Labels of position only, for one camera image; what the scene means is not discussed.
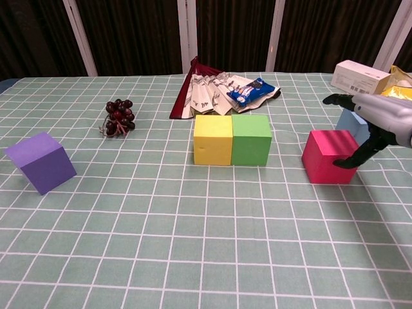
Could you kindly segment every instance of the yellow cube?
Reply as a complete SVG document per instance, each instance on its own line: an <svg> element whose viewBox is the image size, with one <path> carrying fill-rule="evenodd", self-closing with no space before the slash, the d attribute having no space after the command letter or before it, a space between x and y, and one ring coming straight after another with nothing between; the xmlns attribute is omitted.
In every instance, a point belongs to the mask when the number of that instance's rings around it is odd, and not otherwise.
<svg viewBox="0 0 412 309"><path fill-rule="evenodd" d="M232 143L231 116L196 116L193 134L194 164L230 165Z"/></svg>

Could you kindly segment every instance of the red cube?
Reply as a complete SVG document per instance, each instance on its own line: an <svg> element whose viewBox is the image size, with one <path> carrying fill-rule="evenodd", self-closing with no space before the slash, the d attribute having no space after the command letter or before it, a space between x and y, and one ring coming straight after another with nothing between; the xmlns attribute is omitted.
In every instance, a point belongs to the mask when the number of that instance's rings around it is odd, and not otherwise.
<svg viewBox="0 0 412 309"><path fill-rule="evenodd" d="M345 159L359 145L348 130L315 130L309 134L302 161L311 183L348 184L357 171L333 165L336 159Z"/></svg>

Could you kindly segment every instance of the blue snack wrapper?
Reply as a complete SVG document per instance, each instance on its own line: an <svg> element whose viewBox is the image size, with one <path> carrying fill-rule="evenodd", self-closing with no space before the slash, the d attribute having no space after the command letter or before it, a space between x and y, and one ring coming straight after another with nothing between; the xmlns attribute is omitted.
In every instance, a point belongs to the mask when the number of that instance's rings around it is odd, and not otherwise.
<svg viewBox="0 0 412 309"><path fill-rule="evenodd" d="M243 108L250 102L274 90L275 87L267 84L263 79L258 78L242 88L228 92L227 95Z"/></svg>

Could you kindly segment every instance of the green cube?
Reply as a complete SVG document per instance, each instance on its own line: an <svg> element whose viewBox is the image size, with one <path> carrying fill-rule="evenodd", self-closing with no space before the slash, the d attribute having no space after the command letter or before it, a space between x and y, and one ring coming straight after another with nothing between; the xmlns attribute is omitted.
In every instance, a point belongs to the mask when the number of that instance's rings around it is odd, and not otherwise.
<svg viewBox="0 0 412 309"><path fill-rule="evenodd" d="M232 115L232 165L266 165L272 132L266 115Z"/></svg>

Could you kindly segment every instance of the grapes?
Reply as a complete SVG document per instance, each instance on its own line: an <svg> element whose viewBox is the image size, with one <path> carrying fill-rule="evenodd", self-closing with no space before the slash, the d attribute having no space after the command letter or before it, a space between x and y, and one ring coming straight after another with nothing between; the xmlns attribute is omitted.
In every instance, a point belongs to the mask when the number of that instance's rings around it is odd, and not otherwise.
<svg viewBox="0 0 412 309"><path fill-rule="evenodd" d="M135 115L130 109L133 103L130 100L122 101L119 98L114 102L109 101L106 103L105 109L108 115L105 119L105 127L100 128L100 132L106 133L107 136L117 136L120 134L126 134L130 130L135 129Z"/></svg>

